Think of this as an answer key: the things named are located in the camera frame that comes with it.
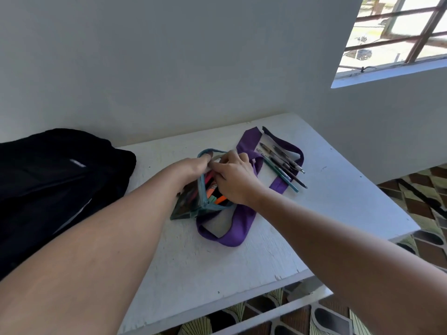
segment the white wall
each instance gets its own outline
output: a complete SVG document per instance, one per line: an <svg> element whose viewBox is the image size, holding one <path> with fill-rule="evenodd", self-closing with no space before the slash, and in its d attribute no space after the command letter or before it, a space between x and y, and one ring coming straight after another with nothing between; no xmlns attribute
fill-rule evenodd
<svg viewBox="0 0 447 335"><path fill-rule="evenodd" d="M0 141L68 127L122 146L295 111L372 180L440 163L445 72L330 89L360 3L2 0ZM415 129L425 163L401 140ZM384 145L394 159L372 166Z"/></svg>

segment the white table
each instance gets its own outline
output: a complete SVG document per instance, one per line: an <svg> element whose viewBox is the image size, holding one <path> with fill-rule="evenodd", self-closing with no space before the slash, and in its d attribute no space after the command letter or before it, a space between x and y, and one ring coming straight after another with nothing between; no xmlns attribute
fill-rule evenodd
<svg viewBox="0 0 447 335"><path fill-rule="evenodd" d="M195 157L206 148L235 148L246 129L261 129L263 125L277 137L298 146L305 155L306 174L300 178L309 189L295 194L288 188L285 196L394 242L419 230L408 214L295 114L122 147L137 157L128 192L179 159ZM271 145L266 136L261 141ZM259 178L270 185L275 175L264 166ZM237 248L204 239L193 220L167 219L155 257L119 334L153 334L310 276L313 274L283 237L259 215ZM283 305L281 313L327 294L330 291L323 289L302 302ZM266 321L265 317L244 322L250 321L249 326L254 326Z"/></svg>

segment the purple strap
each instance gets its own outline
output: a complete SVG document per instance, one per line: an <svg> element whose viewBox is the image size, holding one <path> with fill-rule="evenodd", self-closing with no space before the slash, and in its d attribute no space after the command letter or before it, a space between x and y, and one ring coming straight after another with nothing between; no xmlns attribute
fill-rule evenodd
<svg viewBox="0 0 447 335"><path fill-rule="evenodd" d="M262 130L264 130L264 133L270 136L278 146L282 147L287 151L299 154L300 159L296 160L296 163L298 163L300 166L303 165L304 154L298 147L288 143L287 141L277 138L275 135L271 134L271 132L265 127L262 127ZM256 176L259 174L264 161L264 158L260 154L254 152L256 146L258 145L261 139L261 136L262 133L257 127L246 130L242 135L242 138L240 139L238 145L236 146L236 150L238 153L248 154L250 163L253 166L253 171ZM270 186L271 189L277 191L280 194L282 194L287 189L287 187L288 187L287 183L285 183L280 177L277 177ZM230 230L224 236L218 238L210 231L208 231L203 226L203 224L209 221L210 219L214 218L215 216L217 216L219 213L220 211L198 216L196 219L197 231L204 238L207 238L208 240L211 241L217 241L223 244L224 246L228 247L239 246L245 240L245 237L247 236L250 227L254 221L254 218L256 216L256 212L245 205L238 204L233 214Z"/></svg>

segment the floor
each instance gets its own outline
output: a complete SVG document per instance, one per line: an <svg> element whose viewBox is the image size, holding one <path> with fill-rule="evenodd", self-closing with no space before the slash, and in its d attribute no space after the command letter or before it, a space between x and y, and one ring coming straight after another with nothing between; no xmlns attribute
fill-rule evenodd
<svg viewBox="0 0 447 335"><path fill-rule="evenodd" d="M378 187L421 226L399 246L447 272L447 164L391 180ZM288 303L300 283L274 290L224 310L162 332L163 335L210 335L237 322ZM363 323L332 295L272 321L244 331L243 335L369 335Z"/></svg>

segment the forearm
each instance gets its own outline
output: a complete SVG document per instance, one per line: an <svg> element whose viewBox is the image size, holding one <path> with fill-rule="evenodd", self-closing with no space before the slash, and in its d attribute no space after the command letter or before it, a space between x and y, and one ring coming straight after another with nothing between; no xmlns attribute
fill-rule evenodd
<svg viewBox="0 0 447 335"><path fill-rule="evenodd" d="M445 274L402 248L265 189L252 208L376 334L419 334L444 322Z"/></svg>
<svg viewBox="0 0 447 335"><path fill-rule="evenodd" d="M164 169L0 282L2 334L116 334L181 189Z"/></svg>

